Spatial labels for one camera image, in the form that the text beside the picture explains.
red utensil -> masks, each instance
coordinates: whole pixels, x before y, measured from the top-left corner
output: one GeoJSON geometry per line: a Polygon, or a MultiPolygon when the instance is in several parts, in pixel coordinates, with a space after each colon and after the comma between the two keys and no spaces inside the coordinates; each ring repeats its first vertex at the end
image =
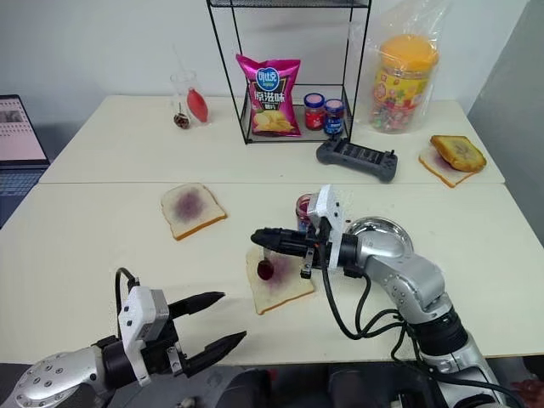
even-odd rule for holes
{"type": "Polygon", "coordinates": [[[202,123],[207,122],[207,105],[202,95],[200,95],[194,88],[189,88],[187,93],[187,106],[196,119],[202,123]]]}

laptop screen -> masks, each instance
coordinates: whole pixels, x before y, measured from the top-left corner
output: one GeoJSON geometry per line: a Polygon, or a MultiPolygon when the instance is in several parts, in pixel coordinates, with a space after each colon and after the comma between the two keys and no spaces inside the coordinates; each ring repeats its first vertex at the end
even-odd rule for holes
{"type": "Polygon", "coordinates": [[[0,96],[0,163],[46,160],[19,97],[0,96]]]}

pink chip bag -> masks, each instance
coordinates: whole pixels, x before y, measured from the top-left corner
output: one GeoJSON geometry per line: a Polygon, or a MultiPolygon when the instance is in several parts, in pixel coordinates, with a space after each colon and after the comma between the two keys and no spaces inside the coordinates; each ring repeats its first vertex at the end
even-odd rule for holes
{"type": "Polygon", "coordinates": [[[236,60],[249,81],[253,133],[263,136],[300,136],[291,98],[300,59],[256,62],[237,54],[236,60]]]}

slice of bread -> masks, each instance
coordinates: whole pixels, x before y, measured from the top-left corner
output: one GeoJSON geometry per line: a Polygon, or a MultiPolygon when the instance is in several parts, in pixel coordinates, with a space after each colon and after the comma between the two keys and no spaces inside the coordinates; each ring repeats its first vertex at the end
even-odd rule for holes
{"type": "Polygon", "coordinates": [[[437,175],[451,188],[461,183],[464,179],[468,179],[470,176],[477,174],[477,172],[466,173],[456,170],[450,166],[450,163],[442,158],[440,153],[436,151],[433,146],[425,148],[419,154],[419,162],[425,166],[429,172],[437,175]]]}
{"type": "Polygon", "coordinates": [[[202,184],[183,184],[167,191],[162,196],[161,206],[172,235],[178,241],[227,218],[212,193],[202,184]]]}
{"type": "Polygon", "coordinates": [[[465,136],[435,134],[431,143],[450,165],[461,172],[479,172],[487,161],[465,136]]]}
{"type": "Polygon", "coordinates": [[[314,291],[312,281],[300,277],[301,258],[276,252],[270,252],[267,256],[274,265],[274,274],[270,279],[263,280],[257,273],[258,263],[264,259],[263,248],[254,246],[246,255],[247,279],[258,315],[314,291]]]}

blue jar lid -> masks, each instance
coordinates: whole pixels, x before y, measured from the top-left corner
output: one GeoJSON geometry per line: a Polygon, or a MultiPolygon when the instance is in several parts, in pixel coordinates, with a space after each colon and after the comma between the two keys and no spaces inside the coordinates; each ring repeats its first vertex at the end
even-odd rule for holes
{"type": "Polygon", "coordinates": [[[320,108],[325,104],[325,97],[320,93],[308,93],[304,97],[304,104],[309,108],[320,108]]]}
{"type": "Polygon", "coordinates": [[[325,109],[328,112],[338,113],[343,111],[343,102],[341,99],[328,99],[325,102],[325,109]]]}

